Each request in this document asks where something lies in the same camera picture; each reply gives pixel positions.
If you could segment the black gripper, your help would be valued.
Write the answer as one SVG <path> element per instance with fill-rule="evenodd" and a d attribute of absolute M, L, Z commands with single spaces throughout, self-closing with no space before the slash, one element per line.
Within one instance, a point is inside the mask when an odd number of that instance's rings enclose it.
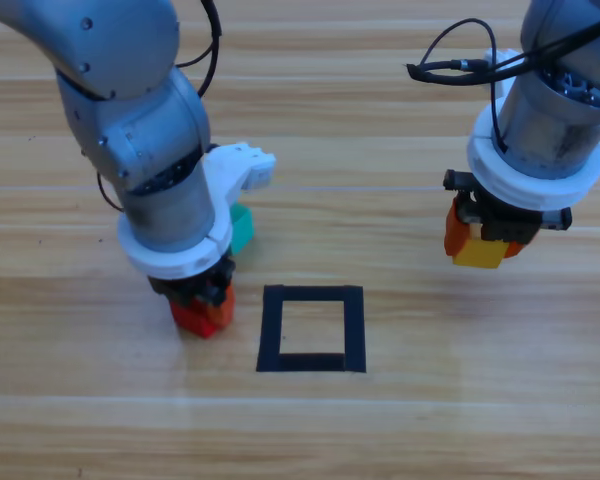
<path fill-rule="evenodd" d="M 162 280 L 149 277 L 153 291 L 165 296 L 170 302 L 189 306 L 193 300 L 209 304 L 207 316 L 216 329 L 226 328 L 233 320 L 235 292 L 232 278 L 236 264 L 229 254 L 206 271 L 178 280 Z"/>
<path fill-rule="evenodd" d="M 566 231 L 572 225 L 570 208 L 523 209 L 498 199 L 470 172 L 448 169 L 443 187 L 456 196 L 446 217 L 444 249 L 451 258 L 478 258 L 480 238 L 504 241 L 503 258 L 517 256 L 541 229 Z"/>

